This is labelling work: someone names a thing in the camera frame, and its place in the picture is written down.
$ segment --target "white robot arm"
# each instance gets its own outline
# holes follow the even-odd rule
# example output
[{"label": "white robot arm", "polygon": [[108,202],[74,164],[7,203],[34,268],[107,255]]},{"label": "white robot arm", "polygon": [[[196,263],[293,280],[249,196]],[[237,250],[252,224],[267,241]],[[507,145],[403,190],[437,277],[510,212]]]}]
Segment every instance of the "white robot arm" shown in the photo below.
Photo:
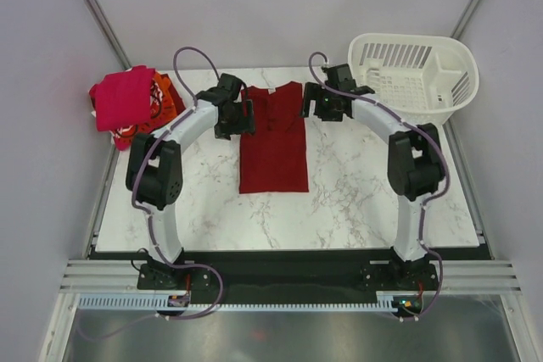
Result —
[{"label": "white robot arm", "polygon": [[[199,93],[199,103],[193,114],[175,129],[171,129],[170,134],[164,138],[156,150],[156,155],[160,157],[159,166],[153,167],[148,164],[137,190],[137,201],[143,203],[152,212],[155,240],[162,253],[171,261],[174,261],[182,252],[182,245],[177,235],[174,208],[182,188],[182,153],[210,128],[215,128],[216,137],[227,139],[232,134],[255,131],[250,101],[245,106],[245,103],[234,102],[238,98],[241,87],[238,84],[243,84],[243,82],[231,75],[228,75],[224,81],[223,77],[225,74],[221,76],[219,86]],[[356,89],[362,89],[361,93],[372,93],[370,88],[363,88]],[[377,100],[373,95],[365,95],[365,97]],[[311,99],[316,100],[315,114],[321,119],[340,121],[339,118],[347,114],[352,119],[367,125],[389,144],[389,182],[399,194],[398,230],[393,248],[403,262],[421,259],[426,254],[419,244],[418,235],[421,205],[423,200],[437,189],[439,181],[443,179],[442,171],[440,171],[442,169],[436,159],[431,156],[428,147],[423,146],[424,141],[417,139],[412,132],[406,131],[405,127],[374,104],[361,100],[347,100],[346,97],[343,101],[342,97],[335,97],[330,101],[330,95],[317,84],[308,83],[305,86],[302,116],[309,114]],[[439,143],[435,127],[425,126],[424,130]],[[143,156],[154,140],[153,135],[137,135],[132,144],[126,176],[126,186],[130,190],[133,188],[135,174],[143,163]],[[412,157],[413,148],[423,151],[420,158]],[[426,176],[428,169],[431,173],[430,177]],[[160,260],[153,244],[149,248],[149,254]]]}]

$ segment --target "pink cloth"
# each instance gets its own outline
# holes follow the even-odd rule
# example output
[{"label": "pink cloth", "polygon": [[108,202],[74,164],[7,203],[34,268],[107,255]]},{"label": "pink cloth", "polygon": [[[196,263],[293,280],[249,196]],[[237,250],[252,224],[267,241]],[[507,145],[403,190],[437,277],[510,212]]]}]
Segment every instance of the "pink cloth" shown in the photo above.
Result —
[{"label": "pink cloth", "polygon": [[96,128],[114,131],[149,121],[153,76],[154,69],[143,65],[106,75],[96,87]]}]

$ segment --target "black motor joint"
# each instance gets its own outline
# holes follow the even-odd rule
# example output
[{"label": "black motor joint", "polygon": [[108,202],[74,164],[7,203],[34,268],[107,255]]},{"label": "black motor joint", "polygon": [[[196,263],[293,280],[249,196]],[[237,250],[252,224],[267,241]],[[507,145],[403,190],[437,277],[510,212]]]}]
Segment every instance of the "black motor joint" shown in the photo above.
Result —
[{"label": "black motor joint", "polygon": [[352,101],[354,96],[375,93],[369,86],[356,86],[348,64],[323,68],[327,79],[324,83],[333,89],[352,94],[353,97],[338,95],[314,82],[307,82],[304,89],[304,103],[301,116],[310,114],[311,101],[315,101],[314,115],[324,122],[341,122],[344,114],[352,119]]},{"label": "black motor joint", "polygon": [[222,74],[216,86],[197,95],[198,99],[213,103],[219,110],[219,120],[215,125],[217,139],[230,140],[231,135],[255,133],[253,103],[247,98],[236,102],[244,82],[237,76]]}]

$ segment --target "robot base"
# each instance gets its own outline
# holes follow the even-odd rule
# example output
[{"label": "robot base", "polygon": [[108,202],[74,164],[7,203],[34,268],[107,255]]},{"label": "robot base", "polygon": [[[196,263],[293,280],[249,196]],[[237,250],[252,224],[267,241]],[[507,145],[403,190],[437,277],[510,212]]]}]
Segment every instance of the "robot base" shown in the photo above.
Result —
[{"label": "robot base", "polygon": [[433,291],[438,287],[438,274],[435,266],[430,264],[431,257],[404,262],[390,249],[388,263],[372,261],[361,266],[363,286],[368,291],[407,291],[418,292],[419,283],[423,284],[424,291]]}]

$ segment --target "pile of clothes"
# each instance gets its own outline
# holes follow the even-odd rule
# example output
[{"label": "pile of clothes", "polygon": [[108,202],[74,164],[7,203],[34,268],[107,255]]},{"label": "pile of clothes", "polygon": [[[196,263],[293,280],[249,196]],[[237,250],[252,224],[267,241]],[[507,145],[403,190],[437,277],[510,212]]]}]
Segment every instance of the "pile of clothes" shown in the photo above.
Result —
[{"label": "pile of clothes", "polygon": [[137,133],[150,133],[185,110],[170,77],[145,65],[106,75],[89,96],[98,131],[110,131],[119,150],[128,149]]}]

